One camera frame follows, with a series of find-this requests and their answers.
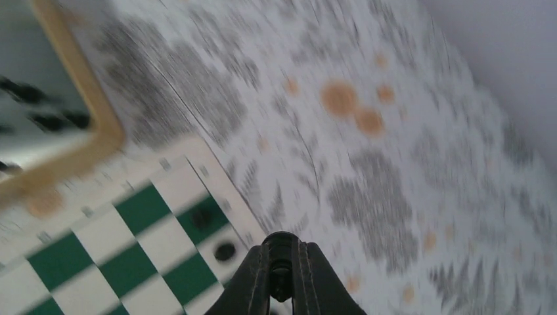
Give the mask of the black chess piece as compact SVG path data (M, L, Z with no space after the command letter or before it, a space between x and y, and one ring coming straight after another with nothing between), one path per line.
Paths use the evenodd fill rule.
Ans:
M293 296L292 249L297 241L293 233L278 231L269 234L262 243L269 252L270 296L280 303Z

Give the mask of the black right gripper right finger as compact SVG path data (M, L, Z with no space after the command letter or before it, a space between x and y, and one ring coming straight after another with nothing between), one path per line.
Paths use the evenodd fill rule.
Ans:
M365 315L316 243L292 242L294 314Z

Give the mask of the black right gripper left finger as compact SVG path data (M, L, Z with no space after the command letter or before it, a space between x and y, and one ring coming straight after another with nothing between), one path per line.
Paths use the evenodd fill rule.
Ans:
M252 247L206 315L268 315L270 258L267 245Z

